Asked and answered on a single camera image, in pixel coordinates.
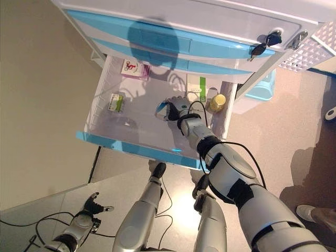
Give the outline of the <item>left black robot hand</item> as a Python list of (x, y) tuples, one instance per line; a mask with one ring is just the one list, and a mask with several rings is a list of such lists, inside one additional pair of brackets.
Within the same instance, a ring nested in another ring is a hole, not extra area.
[(99, 214), (102, 212), (111, 212), (114, 210), (113, 206), (102, 206), (95, 202), (95, 199), (98, 197), (99, 192), (91, 194), (83, 205), (83, 210), (88, 211), (91, 214)]

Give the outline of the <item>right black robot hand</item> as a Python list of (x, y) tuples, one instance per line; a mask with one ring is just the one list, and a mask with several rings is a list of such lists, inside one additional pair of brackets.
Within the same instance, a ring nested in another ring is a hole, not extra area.
[(198, 114), (189, 114), (189, 107), (191, 103), (188, 98), (181, 96), (173, 96), (164, 100), (166, 105), (166, 114), (163, 118), (164, 121), (178, 121), (189, 118), (200, 118)]

